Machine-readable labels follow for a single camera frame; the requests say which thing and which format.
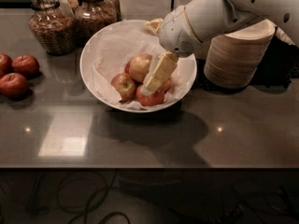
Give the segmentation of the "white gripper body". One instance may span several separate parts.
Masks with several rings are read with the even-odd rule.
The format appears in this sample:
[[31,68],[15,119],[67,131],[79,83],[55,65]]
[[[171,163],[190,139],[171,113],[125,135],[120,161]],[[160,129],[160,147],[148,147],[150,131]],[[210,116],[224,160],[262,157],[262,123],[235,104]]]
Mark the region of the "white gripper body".
[[158,31],[160,45],[181,58],[192,55],[196,45],[185,14],[185,6],[177,7],[165,16]]

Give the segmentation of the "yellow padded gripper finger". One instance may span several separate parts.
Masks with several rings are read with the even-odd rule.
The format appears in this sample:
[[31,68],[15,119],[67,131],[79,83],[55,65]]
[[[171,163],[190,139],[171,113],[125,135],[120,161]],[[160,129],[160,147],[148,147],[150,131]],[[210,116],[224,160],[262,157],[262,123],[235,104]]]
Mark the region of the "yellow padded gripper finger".
[[164,52],[154,55],[149,65],[149,72],[141,86],[141,93],[145,96],[155,93],[170,78],[177,66],[178,56],[175,53]]

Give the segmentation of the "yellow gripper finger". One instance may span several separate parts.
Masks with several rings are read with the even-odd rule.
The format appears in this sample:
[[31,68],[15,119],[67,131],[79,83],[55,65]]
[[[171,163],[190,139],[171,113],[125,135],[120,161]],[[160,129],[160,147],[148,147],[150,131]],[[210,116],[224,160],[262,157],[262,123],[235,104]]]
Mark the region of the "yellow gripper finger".
[[152,21],[146,21],[143,24],[143,31],[150,35],[157,35],[159,33],[163,21],[164,20],[161,18]]

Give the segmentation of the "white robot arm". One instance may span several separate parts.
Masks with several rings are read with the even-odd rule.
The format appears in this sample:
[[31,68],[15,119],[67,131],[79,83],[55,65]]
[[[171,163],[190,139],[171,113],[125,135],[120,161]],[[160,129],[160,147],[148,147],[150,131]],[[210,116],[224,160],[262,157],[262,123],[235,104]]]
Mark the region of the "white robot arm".
[[186,58],[217,35],[268,19],[299,44],[299,0],[192,0],[162,20],[156,35],[165,52],[154,58],[141,93],[155,93]]

